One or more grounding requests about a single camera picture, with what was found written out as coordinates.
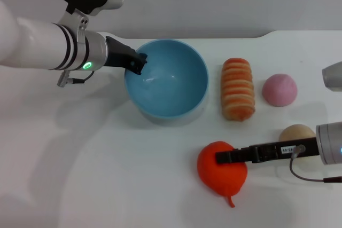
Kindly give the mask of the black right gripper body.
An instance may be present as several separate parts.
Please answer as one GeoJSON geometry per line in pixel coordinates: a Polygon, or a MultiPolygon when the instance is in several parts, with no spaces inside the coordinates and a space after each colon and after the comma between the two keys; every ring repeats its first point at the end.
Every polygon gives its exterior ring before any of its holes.
{"type": "Polygon", "coordinates": [[[296,146],[304,146],[305,150],[298,157],[318,156],[319,150],[315,137],[264,143],[242,148],[244,153],[240,160],[243,162],[262,163],[267,161],[290,159],[296,146]]]}

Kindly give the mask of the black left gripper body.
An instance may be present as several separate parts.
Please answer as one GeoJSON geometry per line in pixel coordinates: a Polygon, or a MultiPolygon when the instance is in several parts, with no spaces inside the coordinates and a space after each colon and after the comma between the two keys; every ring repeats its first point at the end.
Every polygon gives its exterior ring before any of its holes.
{"type": "Polygon", "coordinates": [[[131,70],[135,66],[136,52],[131,47],[106,36],[108,56],[104,64],[105,67],[121,67],[131,70]]]}

